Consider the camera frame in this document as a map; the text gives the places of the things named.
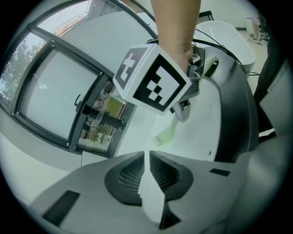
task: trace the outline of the green foliage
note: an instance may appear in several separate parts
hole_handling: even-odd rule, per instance
[[[32,45],[29,49],[24,39],[5,66],[0,78],[0,96],[9,106],[13,103],[15,92],[24,71],[42,46],[42,43],[40,43]]]

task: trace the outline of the black window frame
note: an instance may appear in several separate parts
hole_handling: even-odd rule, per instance
[[[87,118],[86,115],[82,114],[82,107],[85,105],[92,106],[96,97],[98,96],[99,92],[103,88],[104,84],[108,80],[112,81],[114,77],[114,73],[111,72],[109,69],[104,67],[98,61],[93,59],[91,56],[87,55],[85,52],[81,51],[80,49],[76,48],[72,44],[66,42],[62,38],[38,27],[37,25],[52,16],[53,14],[63,10],[71,5],[83,2],[84,0],[72,0],[68,2],[61,3],[50,10],[43,13],[41,16],[36,18],[34,21],[29,23],[25,29],[15,38],[15,40],[11,43],[10,47],[5,52],[3,58],[1,59],[1,67],[0,72],[1,74],[4,71],[6,64],[8,63],[9,59],[13,55],[14,51],[16,50],[17,46],[20,42],[29,34],[33,33],[34,35],[42,38],[47,43],[40,49],[40,51],[35,55],[32,59],[28,67],[26,68],[23,76],[20,79],[20,83],[17,87],[16,94],[13,99],[12,107],[10,108],[6,102],[0,97],[0,107],[4,109],[4,111],[21,127],[32,133],[34,136],[38,137],[39,139],[55,146],[60,149],[69,151],[75,154],[82,154],[83,151],[97,154],[102,157],[112,158],[115,156],[119,143],[121,142],[122,135],[124,133],[124,129],[127,125],[127,120],[132,114],[134,109],[134,105],[131,103],[126,103],[125,109],[121,118],[125,120],[125,125],[123,129],[120,131],[115,131],[115,135],[113,140],[111,141],[106,153],[99,152],[98,150],[90,150],[84,149],[82,147],[78,147],[78,141],[80,137],[81,130]],[[139,22],[150,34],[151,37],[157,39],[157,35],[155,32],[130,8],[125,6],[124,4],[120,3],[117,0],[106,0],[111,2],[112,4],[119,7],[121,10],[126,11],[130,16],[132,16],[136,21]],[[67,139],[64,139],[60,136],[55,135],[54,133],[49,132],[48,130],[44,129],[43,127],[39,126],[29,118],[25,117],[21,114],[21,107],[22,102],[25,97],[25,93],[27,88],[33,78],[33,74],[38,70],[39,66],[42,62],[47,58],[47,56],[53,51],[56,50],[62,54],[64,54],[69,59],[77,62],[82,67],[86,68],[87,70],[93,72],[97,75],[97,78],[89,88],[87,94],[82,100],[82,104],[79,106],[76,112],[75,119],[72,123],[70,134]]]

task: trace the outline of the black slot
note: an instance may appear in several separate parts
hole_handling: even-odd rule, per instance
[[[221,170],[221,169],[216,169],[216,168],[211,169],[210,172],[221,175],[221,176],[228,176],[230,174],[230,171],[228,171],[228,170]]]
[[[59,227],[63,219],[72,209],[80,193],[67,190],[47,211],[43,218]]]

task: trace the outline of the white cube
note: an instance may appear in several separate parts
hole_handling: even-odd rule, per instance
[[[124,100],[160,115],[191,85],[183,70],[157,44],[131,47],[113,82]]]

